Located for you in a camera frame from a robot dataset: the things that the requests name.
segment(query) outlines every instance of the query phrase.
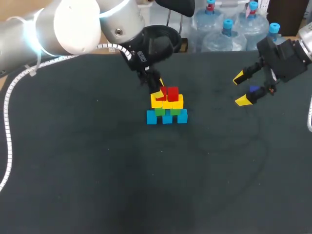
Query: plastic bottle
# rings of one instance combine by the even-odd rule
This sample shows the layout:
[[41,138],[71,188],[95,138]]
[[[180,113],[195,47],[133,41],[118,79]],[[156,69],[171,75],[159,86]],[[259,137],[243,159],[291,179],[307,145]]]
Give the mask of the plastic bottle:
[[206,9],[200,9],[192,18],[190,51],[200,52],[206,35],[222,28],[222,14],[215,10],[215,0],[207,0]]
[[243,33],[247,39],[247,50],[256,50],[257,43],[264,39],[269,30],[268,20],[260,14],[257,14],[258,3],[251,1],[249,3],[250,13],[240,13],[235,29]]
[[206,51],[244,51],[247,40],[244,35],[233,31],[233,20],[226,19],[221,31],[207,35],[203,41],[202,52]]
[[278,23],[271,23],[268,37],[270,37],[276,45],[280,45],[286,41],[280,34],[278,34],[280,25]]

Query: black mat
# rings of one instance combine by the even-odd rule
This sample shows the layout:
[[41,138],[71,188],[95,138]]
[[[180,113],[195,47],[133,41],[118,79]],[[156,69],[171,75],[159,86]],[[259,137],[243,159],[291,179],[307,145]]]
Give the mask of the black mat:
[[[187,125],[146,125],[147,89],[120,56],[25,77],[10,102],[14,158],[0,234],[312,232],[312,70],[238,108],[247,84],[232,79],[256,57],[175,55],[160,64],[165,83],[184,94]],[[0,178],[5,165],[2,154]]]

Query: toy block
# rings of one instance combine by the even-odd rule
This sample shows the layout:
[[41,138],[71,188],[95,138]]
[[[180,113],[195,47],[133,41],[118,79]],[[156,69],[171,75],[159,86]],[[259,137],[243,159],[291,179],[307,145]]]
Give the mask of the toy block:
[[157,116],[155,115],[155,111],[147,111],[146,112],[146,123],[151,124],[157,124]]
[[155,109],[155,115],[156,116],[164,116],[166,114],[166,110],[162,108],[156,108]]
[[179,101],[179,88],[178,87],[168,87],[168,101]]
[[162,93],[161,89],[159,89],[159,91],[152,93],[151,95],[153,95],[155,98],[163,98],[164,94]]
[[166,100],[167,100],[167,87],[162,86],[162,87],[160,88],[160,90],[162,91],[162,93],[164,94],[164,96],[161,97],[161,98],[156,98],[156,101],[166,101]]
[[183,109],[184,108],[184,99],[183,95],[179,94],[179,101],[172,102],[173,109]]
[[154,94],[151,94],[151,106],[153,109],[162,108],[162,101],[156,101]]
[[177,123],[187,123],[188,121],[188,114],[187,110],[181,110],[181,114],[177,116]]
[[162,108],[163,109],[173,109],[174,108],[173,102],[169,102],[168,98],[167,98],[166,101],[162,101]]
[[180,109],[176,109],[176,110],[171,109],[171,110],[170,110],[170,115],[171,115],[171,116],[178,116],[178,115],[180,115],[180,114],[181,114],[181,110],[180,110]]
[[173,123],[173,116],[170,115],[170,110],[166,110],[166,115],[162,117],[163,124],[172,124]]

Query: yellow block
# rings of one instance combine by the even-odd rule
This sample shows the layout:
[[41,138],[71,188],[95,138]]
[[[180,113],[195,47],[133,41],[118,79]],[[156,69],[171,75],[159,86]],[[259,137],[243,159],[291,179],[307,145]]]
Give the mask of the yellow block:
[[233,82],[237,85],[237,83],[235,82],[235,80],[239,77],[241,77],[242,75],[244,75],[243,70],[233,79]]
[[167,95],[167,100],[166,101],[162,101],[162,108],[163,109],[173,109],[174,108],[173,103],[174,102],[169,102],[168,101],[168,95]]
[[239,106],[248,106],[252,103],[247,99],[246,94],[235,101]]
[[162,101],[157,101],[154,94],[151,94],[151,105],[153,109],[162,108]]
[[173,109],[183,109],[184,107],[184,99],[183,99],[183,95],[179,94],[179,101],[174,101],[172,102],[173,104]]
[[151,95],[153,95],[155,98],[162,98],[162,97],[164,97],[164,93],[161,90],[159,90],[158,92],[153,93]]

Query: dark blue block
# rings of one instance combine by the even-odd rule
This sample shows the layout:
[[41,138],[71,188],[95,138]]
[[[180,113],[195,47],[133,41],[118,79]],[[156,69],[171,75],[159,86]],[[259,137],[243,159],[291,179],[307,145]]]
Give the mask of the dark blue block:
[[157,124],[157,116],[155,111],[147,111],[146,112],[146,123],[147,124]]
[[250,91],[250,92],[257,91],[258,89],[260,89],[260,86],[257,86],[257,85],[251,85],[251,86],[249,87],[249,91]]
[[170,110],[166,110],[166,115],[162,116],[162,123],[163,124],[172,124],[173,123],[173,116],[170,115]]
[[181,110],[181,114],[177,116],[177,123],[187,123],[188,121],[188,114],[187,110]]

